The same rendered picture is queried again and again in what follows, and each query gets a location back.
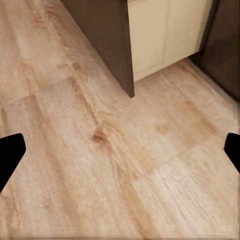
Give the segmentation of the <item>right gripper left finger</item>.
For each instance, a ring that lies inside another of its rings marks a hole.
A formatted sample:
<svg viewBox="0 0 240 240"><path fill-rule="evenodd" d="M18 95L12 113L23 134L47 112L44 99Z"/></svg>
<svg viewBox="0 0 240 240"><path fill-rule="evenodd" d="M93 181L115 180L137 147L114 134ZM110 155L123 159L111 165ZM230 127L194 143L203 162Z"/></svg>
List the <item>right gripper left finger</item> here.
<svg viewBox="0 0 240 240"><path fill-rule="evenodd" d="M0 138L0 193L26 152L21 133Z"/></svg>

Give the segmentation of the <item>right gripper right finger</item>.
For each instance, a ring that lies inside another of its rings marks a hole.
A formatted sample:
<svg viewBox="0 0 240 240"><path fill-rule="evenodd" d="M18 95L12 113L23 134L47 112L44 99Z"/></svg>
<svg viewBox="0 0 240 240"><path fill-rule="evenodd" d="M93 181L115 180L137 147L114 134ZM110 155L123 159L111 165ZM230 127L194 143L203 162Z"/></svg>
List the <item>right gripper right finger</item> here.
<svg viewBox="0 0 240 240"><path fill-rule="evenodd" d="M240 173L240 135L229 133L227 135L224 151Z"/></svg>

